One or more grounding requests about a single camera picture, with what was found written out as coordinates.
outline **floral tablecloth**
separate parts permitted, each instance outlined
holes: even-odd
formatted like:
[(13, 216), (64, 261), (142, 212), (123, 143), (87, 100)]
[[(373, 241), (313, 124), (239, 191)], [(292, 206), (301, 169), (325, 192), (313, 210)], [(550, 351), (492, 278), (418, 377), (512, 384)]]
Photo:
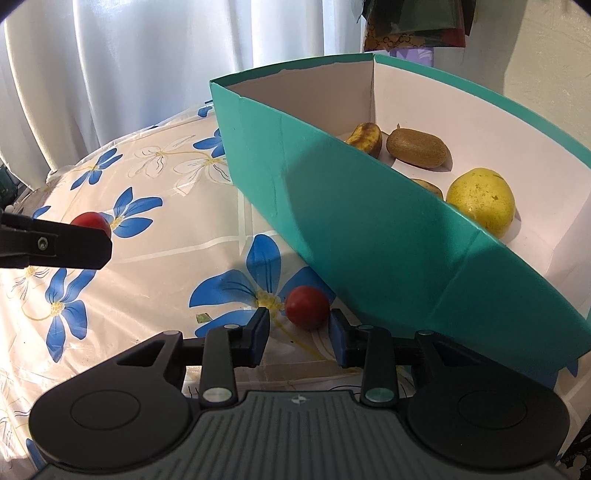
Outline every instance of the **floral tablecloth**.
[[(271, 312), (262, 365), (237, 369), (245, 389), (359, 392), (357, 369), (340, 369), (327, 329), (304, 332), (282, 314), (299, 285), (323, 290), (354, 316), (232, 185), (211, 103), (118, 139), (53, 173), (17, 212), (70, 222), (101, 212), (113, 256), (100, 271), (0, 271), (0, 478), (23, 479), (42, 466), (27, 427), (45, 391), (163, 330), (203, 336)], [(402, 395), (413, 388), (400, 369)], [(198, 395), (199, 367), (185, 395)], [(565, 447), (591, 410), (591, 356), (540, 380), (571, 414)]]

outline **logo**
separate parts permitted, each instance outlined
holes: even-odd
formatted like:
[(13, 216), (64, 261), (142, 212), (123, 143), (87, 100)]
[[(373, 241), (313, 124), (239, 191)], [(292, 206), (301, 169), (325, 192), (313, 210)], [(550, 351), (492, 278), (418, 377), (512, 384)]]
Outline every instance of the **logo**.
[(291, 399), (292, 403), (295, 403), (296, 405), (303, 405), (304, 403), (306, 403), (308, 401), (308, 399), (303, 396), (303, 395), (296, 395), (295, 397), (293, 397)]

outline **wall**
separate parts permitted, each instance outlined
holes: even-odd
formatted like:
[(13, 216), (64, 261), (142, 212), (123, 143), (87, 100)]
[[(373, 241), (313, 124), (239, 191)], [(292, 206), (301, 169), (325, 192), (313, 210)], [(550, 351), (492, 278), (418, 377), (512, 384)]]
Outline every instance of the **wall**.
[(466, 50), (438, 48), (434, 61), (591, 148), (591, 17), (571, 0), (478, 0)]

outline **yellow fruit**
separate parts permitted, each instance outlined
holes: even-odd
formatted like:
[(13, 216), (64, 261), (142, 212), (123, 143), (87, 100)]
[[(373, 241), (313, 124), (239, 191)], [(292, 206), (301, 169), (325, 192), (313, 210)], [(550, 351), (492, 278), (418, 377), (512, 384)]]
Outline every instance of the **yellow fruit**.
[(474, 168), (452, 183), (446, 202), (501, 238), (515, 216), (515, 197), (507, 182), (495, 171)]
[(428, 191), (437, 195), (441, 200), (443, 200), (443, 192), (439, 190), (439, 187), (436, 187), (433, 183), (429, 183), (425, 180), (419, 179), (411, 179), (412, 181), (418, 183), (421, 187), (425, 187)]
[(368, 122), (357, 125), (351, 136), (345, 141), (349, 145), (378, 158), (382, 151), (382, 131), (376, 124)]

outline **cardboard box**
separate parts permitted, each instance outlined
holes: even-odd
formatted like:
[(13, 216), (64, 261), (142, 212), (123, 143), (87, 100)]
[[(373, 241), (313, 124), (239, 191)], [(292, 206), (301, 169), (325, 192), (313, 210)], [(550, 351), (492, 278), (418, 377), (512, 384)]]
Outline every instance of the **cardboard box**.
[[(362, 321), (436, 330), (527, 374), (591, 349), (591, 152), (557, 127), (383, 55), (262, 67), (211, 91), (234, 183)], [(369, 121), (438, 136), (453, 164), (392, 165), (340, 140)], [(445, 194), (475, 167), (514, 192), (506, 246), (407, 178)]]

